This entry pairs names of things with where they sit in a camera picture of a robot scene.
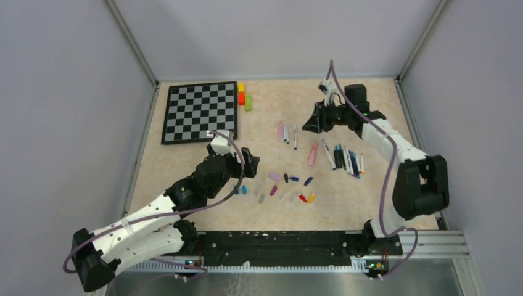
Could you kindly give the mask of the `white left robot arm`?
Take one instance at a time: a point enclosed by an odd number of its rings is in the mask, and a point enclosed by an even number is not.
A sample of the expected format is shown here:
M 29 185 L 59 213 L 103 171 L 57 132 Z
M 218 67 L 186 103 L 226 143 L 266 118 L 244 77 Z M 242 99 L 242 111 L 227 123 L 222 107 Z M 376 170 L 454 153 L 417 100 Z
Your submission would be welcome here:
M 185 217 L 207 209 L 208 200 L 231 178 L 254 178 L 260 163 L 245 147 L 241 160 L 235 152 L 220 155 L 211 147 L 207 150 L 208 156 L 191 175 L 138 211 L 104 228 L 74 233 L 70 261 L 85 292 L 99 290 L 128 268 L 164 253 L 195 252 L 197 231 Z

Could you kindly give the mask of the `blue capped whiteboard pen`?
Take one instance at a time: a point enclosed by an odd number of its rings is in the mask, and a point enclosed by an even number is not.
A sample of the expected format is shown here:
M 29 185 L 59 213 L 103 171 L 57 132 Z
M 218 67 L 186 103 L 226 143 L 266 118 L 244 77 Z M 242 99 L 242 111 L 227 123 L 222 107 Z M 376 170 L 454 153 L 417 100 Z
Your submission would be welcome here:
M 294 123 L 294 141 L 293 141 L 293 148 L 294 148 L 295 151 L 297 150 L 297 145 L 298 145 L 298 129 L 297 129 L 297 124 Z

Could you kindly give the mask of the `black blue highlighter marker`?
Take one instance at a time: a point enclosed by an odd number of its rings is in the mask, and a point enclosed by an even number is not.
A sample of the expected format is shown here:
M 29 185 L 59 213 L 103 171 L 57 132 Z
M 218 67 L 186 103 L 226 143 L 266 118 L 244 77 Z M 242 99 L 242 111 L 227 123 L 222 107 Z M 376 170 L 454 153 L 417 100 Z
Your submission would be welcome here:
M 343 153 L 342 153 L 342 150 L 340 149 L 339 145 L 336 145 L 335 149 L 334 149 L 334 161 L 335 161 L 336 168 L 338 168 L 338 169 L 344 168 Z

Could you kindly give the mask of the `magenta pen cap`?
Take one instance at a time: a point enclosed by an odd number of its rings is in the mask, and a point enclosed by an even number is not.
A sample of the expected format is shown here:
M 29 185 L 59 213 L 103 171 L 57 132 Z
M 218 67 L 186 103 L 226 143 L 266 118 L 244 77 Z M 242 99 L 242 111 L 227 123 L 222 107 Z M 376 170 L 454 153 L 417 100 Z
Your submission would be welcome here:
M 271 190 L 270 190 L 270 196 L 274 196 L 276 191 L 277 191 L 278 187 L 277 185 L 274 185 Z

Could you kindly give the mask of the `dark blue pen cap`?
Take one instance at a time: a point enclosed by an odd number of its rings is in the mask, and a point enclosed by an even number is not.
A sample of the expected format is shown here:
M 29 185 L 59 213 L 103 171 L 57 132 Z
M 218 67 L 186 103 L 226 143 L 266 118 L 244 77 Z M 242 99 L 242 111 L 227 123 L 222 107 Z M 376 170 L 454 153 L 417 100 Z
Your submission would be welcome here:
M 308 186 L 312 181 L 313 181 L 313 177 L 308 177 L 303 185 Z

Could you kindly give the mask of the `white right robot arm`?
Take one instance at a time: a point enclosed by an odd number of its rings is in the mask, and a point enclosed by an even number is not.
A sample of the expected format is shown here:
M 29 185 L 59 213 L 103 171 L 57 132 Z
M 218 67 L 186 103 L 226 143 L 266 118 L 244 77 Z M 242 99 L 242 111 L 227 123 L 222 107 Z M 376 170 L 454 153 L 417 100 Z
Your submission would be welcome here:
M 372 111 L 364 85 L 351 84 L 340 91 L 325 80 L 318 88 L 325 98 L 315 103 L 302 129 L 319 134 L 335 126 L 347 126 L 389 161 L 386 178 L 396 172 L 392 205 L 385 206 L 382 193 L 379 214 L 365 224 L 361 238 L 366 252 L 378 254 L 387 245 L 386 237 L 406 229 L 411 220 L 449 206 L 447 161 L 441 155 L 429 155 L 416 148 L 392 127 L 384 114 Z

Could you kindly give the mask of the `white pen blue cap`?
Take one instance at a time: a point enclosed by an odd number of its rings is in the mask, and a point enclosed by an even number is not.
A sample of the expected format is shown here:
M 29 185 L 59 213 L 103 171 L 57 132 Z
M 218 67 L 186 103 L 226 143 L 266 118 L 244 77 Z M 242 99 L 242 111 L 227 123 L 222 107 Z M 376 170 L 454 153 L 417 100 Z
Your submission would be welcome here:
M 324 148 L 324 151 L 325 151 L 325 154 L 326 154 L 326 157 L 329 161 L 329 164 L 331 166 L 331 169 L 332 170 L 336 170 L 337 167 L 336 167 L 336 163 L 334 161 L 334 158 L 333 158 L 333 155 L 331 153 L 331 150 L 329 149 L 328 147 L 328 144 L 326 143 L 326 141 L 324 139 L 321 140 L 321 143 L 322 143 L 322 146 Z

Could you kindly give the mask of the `pink marker cap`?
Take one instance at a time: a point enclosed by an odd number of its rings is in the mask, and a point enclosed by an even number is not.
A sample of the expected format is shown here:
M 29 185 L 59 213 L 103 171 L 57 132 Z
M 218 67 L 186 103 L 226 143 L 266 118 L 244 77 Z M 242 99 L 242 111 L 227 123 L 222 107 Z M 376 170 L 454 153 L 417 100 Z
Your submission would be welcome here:
M 281 176 L 279 174 L 275 173 L 275 172 L 269 173 L 268 177 L 269 177 L 269 179 L 271 179 L 271 180 L 273 180 L 275 182 L 278 182 L 278 181 L 281 180 Z

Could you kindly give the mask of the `white grey marker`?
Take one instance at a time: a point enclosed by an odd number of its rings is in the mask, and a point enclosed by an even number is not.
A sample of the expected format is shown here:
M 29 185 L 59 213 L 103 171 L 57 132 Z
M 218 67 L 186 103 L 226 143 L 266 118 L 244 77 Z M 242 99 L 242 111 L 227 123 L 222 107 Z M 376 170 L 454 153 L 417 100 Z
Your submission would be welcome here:
M 346 164 L 346 171 L 350 176 L 354 176 L 353 174 L 353 168 L 352 168 L 352 161 L 350 158 L 350 153 L 347 149 L 347 147 L 344 147 L 344 159 Z

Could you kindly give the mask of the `dark blue pen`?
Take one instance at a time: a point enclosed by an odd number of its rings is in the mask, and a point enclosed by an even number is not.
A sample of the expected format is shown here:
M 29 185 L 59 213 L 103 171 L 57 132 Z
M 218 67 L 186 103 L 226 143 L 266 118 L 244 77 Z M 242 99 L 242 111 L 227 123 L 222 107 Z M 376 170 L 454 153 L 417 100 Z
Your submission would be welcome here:
M 351 172 L 352 172 L 352 176 L 354 176 L 356 178 L 357 177 L 356 163 L 355 163 L 355 160 L 353 158 L 353 153 L 350 150 L 348 151 L 348 160 L 350 162 L 350 169 L 351 169 Z

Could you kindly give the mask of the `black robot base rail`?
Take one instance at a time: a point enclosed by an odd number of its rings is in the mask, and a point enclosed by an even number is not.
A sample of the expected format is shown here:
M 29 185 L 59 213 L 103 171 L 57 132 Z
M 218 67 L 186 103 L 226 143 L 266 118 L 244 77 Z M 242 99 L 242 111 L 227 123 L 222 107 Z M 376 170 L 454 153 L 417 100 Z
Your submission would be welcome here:
M 284 268 L 349 266 L 353 257 L 402 254 L 398 236 L 368 239 L 359 231 L 207 231 L 190 247 L 168 253 L 208 267 Z

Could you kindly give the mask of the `green transparent pen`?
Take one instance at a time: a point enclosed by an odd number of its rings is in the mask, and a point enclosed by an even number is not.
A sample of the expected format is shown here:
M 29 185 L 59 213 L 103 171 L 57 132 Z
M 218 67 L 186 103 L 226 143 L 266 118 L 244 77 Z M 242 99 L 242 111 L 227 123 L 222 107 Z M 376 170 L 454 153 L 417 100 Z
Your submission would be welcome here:
M 345 171 L 347 171 L 347 160 L 346 160 L 345 149 L 343 148 L 342 144 L 339 144 L 338 146 L 339 146 L 339 150 L 340 150 L 340 159 L 343 164 L 343 169 Z

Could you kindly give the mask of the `red capped white pen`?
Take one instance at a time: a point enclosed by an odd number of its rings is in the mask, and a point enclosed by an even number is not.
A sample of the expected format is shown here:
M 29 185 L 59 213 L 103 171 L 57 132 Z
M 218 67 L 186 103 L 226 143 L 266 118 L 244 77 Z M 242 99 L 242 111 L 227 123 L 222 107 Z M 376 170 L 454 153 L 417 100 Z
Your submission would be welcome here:
M 362 174 L 360 158 L 356 152 L 354 153 L 354 155 L 355 155 L 354 158 L 355 158 L 355 162 L 356 162 L 356 168 L 358 170 L 358 175 L 360 175 L 360 174 Z

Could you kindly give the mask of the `pink highlighter marker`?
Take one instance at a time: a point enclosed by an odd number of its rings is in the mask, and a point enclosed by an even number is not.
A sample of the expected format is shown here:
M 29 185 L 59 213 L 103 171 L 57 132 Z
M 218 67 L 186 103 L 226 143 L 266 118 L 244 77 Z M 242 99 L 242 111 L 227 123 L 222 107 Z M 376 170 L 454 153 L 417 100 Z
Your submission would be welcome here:
M 315 164 L 316 156 L 318 153 L 318 146 L 319 144 L 317 142 L 314 142 L 311 146 L 310 153 L 308 155 L 307 165 L 309 167 L 312 167 Z

